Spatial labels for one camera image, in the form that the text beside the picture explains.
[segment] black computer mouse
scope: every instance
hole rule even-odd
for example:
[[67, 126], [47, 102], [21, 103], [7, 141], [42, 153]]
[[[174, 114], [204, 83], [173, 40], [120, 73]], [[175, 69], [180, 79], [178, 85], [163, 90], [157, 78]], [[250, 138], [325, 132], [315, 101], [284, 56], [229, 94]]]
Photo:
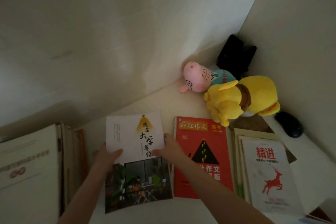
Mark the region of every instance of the black computer mouse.
[[278, 112], [275, 115], [275, 119], [280, 123], [283, 130], [288, 134], [288, 136], [297, 138], [303, 133], [302, 124], [287, 112]]

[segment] plush toy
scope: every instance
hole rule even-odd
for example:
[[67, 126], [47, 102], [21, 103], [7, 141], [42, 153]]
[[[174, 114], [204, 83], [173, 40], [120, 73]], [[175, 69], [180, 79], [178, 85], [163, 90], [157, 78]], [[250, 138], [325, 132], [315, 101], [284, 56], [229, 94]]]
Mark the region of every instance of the plush toy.
[[188, 89], [195, 92], [204, 92], [214, 84], [223, 84], [236, 80], [229, 71], [220, 69], [211, 72], [196, 62], [189, 62], [185, 65], [183, 76], [185, 85], [179, 88], [181, 93]]
[[260, 75], [213, 85], [204, 94], [204, 100], [212, 119], [224, 127], [229, 126], [228, 119], [236, 119], [244, 112], [265, 116], [280, 110], [273, 81]]

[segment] desk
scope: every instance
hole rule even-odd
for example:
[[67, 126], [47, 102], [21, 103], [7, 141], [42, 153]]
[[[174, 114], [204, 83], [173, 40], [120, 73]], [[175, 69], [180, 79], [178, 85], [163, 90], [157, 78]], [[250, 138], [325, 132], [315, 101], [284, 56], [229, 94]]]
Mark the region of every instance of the desk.
[[[203, 94], [190, 90], [184, 94], [178, 92], [178, 87], [183, 83], [184, 80], [181, 79], [111, 115], [142, 114], [161, 110], [163, 131], [170, 134], [173, 134], [175, 116], [211, 118], [203, 100]], [[291, 164], [291, 168], [305, 213], [313, 210], [327, 197], [336, 198], [336, 164], [331, 162], [306, 135], [296, 139], [288, 137], [274, 117], [266, 116], [264, 119], [297, 158], [297, 161]], [[91, 162], [92, 152], [105, 141], [106, 117], [92, 121], [81, 128], [85, 132]], [[104, 190], [102, 189], [90, 221], [92, 224], [217, 223], [202, 201], [196, 199], [174, 198], [128, 207], [107, 215], [104, 214], [104, 209]], [[292, 221], [290, 217], [267, 216], [276, 223]]]

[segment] yellow plush toy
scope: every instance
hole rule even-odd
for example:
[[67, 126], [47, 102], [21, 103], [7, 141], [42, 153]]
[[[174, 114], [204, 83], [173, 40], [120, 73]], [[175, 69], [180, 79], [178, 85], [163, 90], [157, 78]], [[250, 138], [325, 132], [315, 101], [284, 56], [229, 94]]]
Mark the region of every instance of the yellow plush toy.
[[261, 75], [215, 84], [204, 94], [204, 100], [212, 119], [224, 127], [229, 126], [228, 119], [236, 119], [244, 112], [265, 116], [280, 110], [273, 81]]

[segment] red book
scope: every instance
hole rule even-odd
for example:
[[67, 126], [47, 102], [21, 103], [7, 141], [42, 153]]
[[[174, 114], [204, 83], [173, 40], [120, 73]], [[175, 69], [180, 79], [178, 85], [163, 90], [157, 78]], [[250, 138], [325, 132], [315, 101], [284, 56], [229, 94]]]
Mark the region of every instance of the red book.
[[[209, 175], [233, 191], [225, 127], [211, 119], [177, 117], [176, 140], [184, 153]], [[197, 198], [183, 173], [174, 167], [174, 196]]]

